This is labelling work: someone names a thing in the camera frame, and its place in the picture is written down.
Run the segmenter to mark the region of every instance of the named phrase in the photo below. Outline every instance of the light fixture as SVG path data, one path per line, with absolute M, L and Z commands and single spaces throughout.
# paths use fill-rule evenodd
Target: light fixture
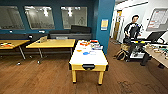
M 80 7 L 75 7 L 76 10 L 80 10 Z
M 66 8 L 65 8 L 65 7 L 61 7 L 61 9 L 62 9 L 62 10 L 66 10 Z
M 46 7 L 43 7 L 43 10 L 44 10 L 44 15 L 47 17 L 47 16 L 48 16 L 47 8 L 46 8 Z
M 69 8 L 68 8 L 68 10 L 69 10 L 69 12 L 68 12 L 69 17 L 72 17 L 72 8 L 71 8 L 71 7 L 69 7 Z
M 26 8 L 35 9 L 33 6 L 26 6 Z
M 25 9 L 25 10 L 30 10 L 30 9 Z

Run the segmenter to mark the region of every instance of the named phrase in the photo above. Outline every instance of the man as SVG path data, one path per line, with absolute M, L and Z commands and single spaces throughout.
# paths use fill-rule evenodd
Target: man
M 129 51 L 127 54 L 128 57 L 127 57 L 126 61 L 130 61 L 131 53 L 132 53 L 133 49 L 136 47 L 136 45 L 131 44 L 131 39 L 137 39 L 137 37 L 139 35 L 141 26 L 138 26 L 138 24 L 136 23 L 138 18 L 139 18 L 138 15 L 134 15 L 132 17 L 132 22 L 129 23 L 124 28 L 125 38 L 123 40 L 123 43 L 130 44 L 130 48 L 129 48 Z
M 139 18 L 138 15 L 134 15 L 132 17 L 132 22 L 129 23 L 124 28 L 124 33 L 125 33 L 125 38 L 126 39 L 131 39 L 131 38 L 137 39 L 139 31 L 140 31 L 140 27 L 136 23 L 136 21 L 138 20 L 138 18 Z

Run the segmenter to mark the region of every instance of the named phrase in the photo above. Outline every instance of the table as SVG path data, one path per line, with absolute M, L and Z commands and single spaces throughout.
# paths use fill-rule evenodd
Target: table
M 139 52 L 138 53 L 140 53 L 140 52 L 142 52 L 142 48 L 143 48 L 143 46 L 145 46 L 147 43 L 150 43 L 151 41 L 144 41 L 144 40 L 134 40 L 134 39 L 132 39 L 131 40 L 131 44 L 130 44 L 130 48 L 129 48 L 129 50 L 128 50 L 128 53 L 127 53 L 127 58 L 126 58 L 126 62 L 129 62 L 131 59 L 142 59 L 143 57 L 141 57 L 141 56 L 133 56 L 132 57 L 132 52 L 133 52 L 133 50 L 137 47 L 137 48 L 139 48 L 138 50 L 139 50 Z
M 158 53 L 155 52 L 154 48 L 152 47 L 149 47 L 149 45 L 146 45 L 145 46 L 145 55 L 144 55 L 144 58 L 141 62 L 141 65 L 142 66 L 145 66 L 147 61 L 148 61 L 148 58 L 149 58 L 149 55 L 151 55 L 153 58 L 155 58 L 157 61 L 160 62 L 159 64 L 159 68 L 164 68 L 164 66 L 166 66 L 168 68 L 168 60 L 165 59 L 165 55 L 163 54 L 163 51 L 162 50 L 159 50 Z
M 47 41 L 43 43 L 37 43 L 34 42 L 26 48 L 38 48 L 40 57 L 43 58 L 41 48 L 62 48 L 62 47 L 70 47 L 71 54 L 72 54 L 72 48 L 74 47 L 75 39 L 64 39 L 64 40 L 57 40 L 57 39 L 47 39 Z
M 102 50 L 91 50 L 91 45 L 82 46 L 79 40 L 69 62 L 69 68 L 72 70 L 73 83 L 76 83 L 76 71 L 99 71 L 98 84 L 102 84 L 104 71 L 108 70 L 108 62 Z
M 24 44 L 24 43 L 26 43 L 28 41 L 30 41 L 30 40 L 0 40 L 0 43 L 11 43 L 12 44 L 12 46 L 10 46 L 10 47 L 0 46 L 0 49 L 14 49 L 16 47 L 19 47 L 19 50 L 20 50 L 20 52 L 21 52 L 21 54 L 23 56 L 23 59 L 26 59 L 25 55 L 23 53 L 23 50 L 20 47 L 20 45 L 22 45 L 22 44 Z

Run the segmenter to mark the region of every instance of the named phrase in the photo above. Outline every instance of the wall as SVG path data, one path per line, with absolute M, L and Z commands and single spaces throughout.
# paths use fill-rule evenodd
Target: wall
M 118 4 L 115 9 L 122 10 L 126 7 L 141 4 L 144 2 L 148 2 L 148 0 L 128 0 L 128 1 L 125 1 L 125 2 Z
M 13 33 L 39 33 L 39 30 L 31 30 L 24 13 L 24 6 L 50 6 L 56 30 L 63 30 L 61 6 L 83 6 L 88 10 L 88 27 L 92 27 L 93 19 L 93 0 L 1 0 L 0 6 L 17 6 L 22 18 L 25 30 L 13 30 Z M 0 33 L 9 33 L 9 30 L 0 30 Z
M 149 23 L 149 20 L 147 19 L 150 19 L 151 15 L 152 15 L 152 12 L 155 8 L 168 8 L 168 0 L 148 0 L 148 6 L 146 8 L 146 12 L 145 12 L 145 15 L 144 15 L 144 18 L 143 18 L 143 21 L 142 21 L 142 24 L 144 26 L 144 32 L 142 33 L 142 37 L 146 38 L 149 36 L 149 34 L 152 32 L 152 31 L 146 31 L 146 28 L 147 28 L 147 25 Z M 166 32 L 162 38 L 165 39 L 166 42 L 168 42 L 168 32 Z
M 144 14 L 145 14 L 145 10 L 148 4 L 142 4 L 142 5 L 137 5 L 134 7 L 128 7 L 128 8 L 124 8 L 122 10 L 122 19 L 120 22 L 120 27 L 119 27 L 119 32 L 117 35 L 117 40 L 121 43 L 123 43 L 123 39 L 125 37 L 125 33 L 124 33 L 124 28 L 126 27 L 127 24 L 132 22 L 132 16 L 133 15 L 139 15 L 138 24 L 142 23 Z
M 96 39 L 104 47 L 105 54 L 107 54 L 114 5 L 115 0 L 99 0 Z M 107 30 L 101 30 L 102 19 L 108 19 Z
M 99 6 L 99 0 L 94 0 L 94 15 L 93 15 L 93 24 L 92 24 L 92 39 L 96 39 L 98 6 Z

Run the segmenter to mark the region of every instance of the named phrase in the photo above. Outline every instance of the doorway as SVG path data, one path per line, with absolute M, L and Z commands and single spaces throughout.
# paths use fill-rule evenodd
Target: doorway
M 117 39 L 118 30 L 119 30 L 120 21 L 121 21 L 121 14 L 122 14 L 122 10 L 118 10 L 117 11 L 117 16 L 116 16 L 116 21 L 115 21 L 114 33 L 113 33 L 113 39 L 114 40 Z

